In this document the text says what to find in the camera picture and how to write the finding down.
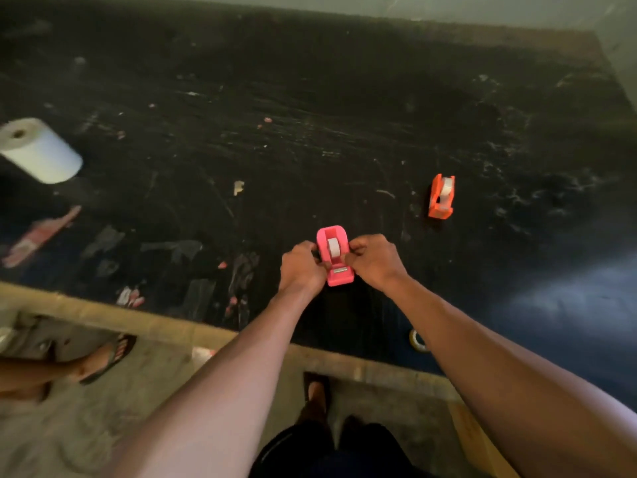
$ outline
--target floor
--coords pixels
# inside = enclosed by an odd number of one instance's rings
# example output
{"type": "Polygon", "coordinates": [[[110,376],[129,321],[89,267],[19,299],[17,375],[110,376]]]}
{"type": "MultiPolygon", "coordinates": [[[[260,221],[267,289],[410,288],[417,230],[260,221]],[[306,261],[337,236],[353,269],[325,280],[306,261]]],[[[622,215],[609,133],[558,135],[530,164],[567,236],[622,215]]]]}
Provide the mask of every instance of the floor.
{"type": "MultiPolygon", "coordinates": [[[[112,338],[100,330],[52,319],[0,312],[4,355],[37,358],[51,340],[60,360],[80,356],[112,338]]],[[[96,476],[117,440],[183,384],[201,365],[192,349],[139,340],[115,369],[88,386],[56,382],[39,405],[0,403],[0,475],[6,478],[96,476]]],[[[464,458],[444,402],[353,382],[332,383],[330,423],[349,414],[384,424],[412,462],[442,478],[481,477],[464,458]]],[[[283,366],[262,445],[291,425],[303,406],[303,371],[283,366]]]]}

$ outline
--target flip-flop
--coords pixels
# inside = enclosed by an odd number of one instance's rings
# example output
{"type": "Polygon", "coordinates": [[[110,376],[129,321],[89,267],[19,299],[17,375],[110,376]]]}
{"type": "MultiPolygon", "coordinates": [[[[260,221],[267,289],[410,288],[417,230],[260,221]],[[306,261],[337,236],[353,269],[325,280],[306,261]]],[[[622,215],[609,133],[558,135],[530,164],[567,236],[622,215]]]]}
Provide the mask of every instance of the flip-flop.
{"type": "Polygon", "coordinates": [[[303,387],[305,390],[305,402],[310,401],[309,390],[310,384],[313,382],[320,382],[323,385],[325,392],[325,413],[329,412],[329,407],[332,404],[332,391],[330,390],[329,377],[321,374],[314,374],[314,372],[303,373],[303,387]]]}
{"type": "Polygon", "coordinates": [[[120,334],[117,337],[117,341],[115,345],[113,346],[113,351],[111,352],[111,355],[108,359],[108,364],[106,365],[106,367],[82,379],[80,381],[80,384],[87,385],[87,384],[91,384],[95,382],[97,379],[99,379],[104,374],[106,374],[110,369],[112,369],[117,364],[122,362],[124,357],[126,357],[132,351],[132,348],[135,346],[135,342],[137,342],[137,337],[135,337],[134,335],[120,334]],[[119,349],[119,346],[124,340],[126,341],[126,347],[124,347],[124,350],[122,351],[122,353],[119,356],[117,356],[117,349],[119,349]]]}

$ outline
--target wooden edge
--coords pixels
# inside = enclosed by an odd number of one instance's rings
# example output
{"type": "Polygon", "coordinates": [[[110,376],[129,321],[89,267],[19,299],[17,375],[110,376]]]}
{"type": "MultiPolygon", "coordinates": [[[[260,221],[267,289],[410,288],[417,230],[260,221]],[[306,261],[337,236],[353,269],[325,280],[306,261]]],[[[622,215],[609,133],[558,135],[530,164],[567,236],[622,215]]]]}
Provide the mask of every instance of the wooden edge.
{"type": "MultiPolygon", "coordinates": [[[[49,315],[80,325],[124,332],[149,340],[188,347],[220,349],[236,332],[155,313],[96,303],[0,281],[0,303],[20,312],[49,315]]],[[[448,402],[461,402],[449,379],[382,362],[290,344],[285,359],[312,372],[365,384],[416,392],[448,402]]]]}
{"type": "Polygon", "coordinates": [[[468,462],[495,478],[520,478],[464,403],[448,402],[447,407],[468,462]]]}

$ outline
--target black table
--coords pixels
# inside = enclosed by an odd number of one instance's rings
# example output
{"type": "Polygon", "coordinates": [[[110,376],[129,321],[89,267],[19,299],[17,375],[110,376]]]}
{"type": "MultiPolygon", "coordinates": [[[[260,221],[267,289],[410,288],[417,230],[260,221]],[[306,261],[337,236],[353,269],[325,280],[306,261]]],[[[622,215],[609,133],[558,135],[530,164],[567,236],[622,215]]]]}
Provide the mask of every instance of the black table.
{"type": "MultiPolygon", "coordinates": [[[[157,0],[2,0],[0,33],[0,118],[85,161],[47,186],[0,160],[3,253],[82,206],[1,280],[138,288],[238,330],[293,244],[383,232],[429,289],[637,409],[637,118],[591,34],[157,0]],[[438,173],[446,221],[425,217],[438,173]]],[[[356,281],[294,342],[440,372],[410,328],[356,281]]]]}

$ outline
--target white tape roll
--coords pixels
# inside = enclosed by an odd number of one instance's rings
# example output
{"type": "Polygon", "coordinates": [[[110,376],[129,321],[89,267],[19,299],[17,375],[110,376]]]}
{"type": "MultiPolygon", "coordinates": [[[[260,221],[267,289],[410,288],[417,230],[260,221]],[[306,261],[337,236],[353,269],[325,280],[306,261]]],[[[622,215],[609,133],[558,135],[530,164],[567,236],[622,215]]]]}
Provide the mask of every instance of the white tape roll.
{"type": "Polygon", "coordinates": [[[327,248],[329,249],[329,254],[332,258],[341,256],[341,245],[338,244],[338,240],[336,238],[327,239],[327,248]]]}
{"type": "Polygon", "coordinates": [[[451,178],[442,178],[442,190],[440,196],[449,196],[454,188],[454,181],[451,178]]]}
{"type": "Polygon", "coordinates": [[[40,119],[0,128],[0,153],[45,184],[71,179],[82,167],[82,158],[40,119]]]}

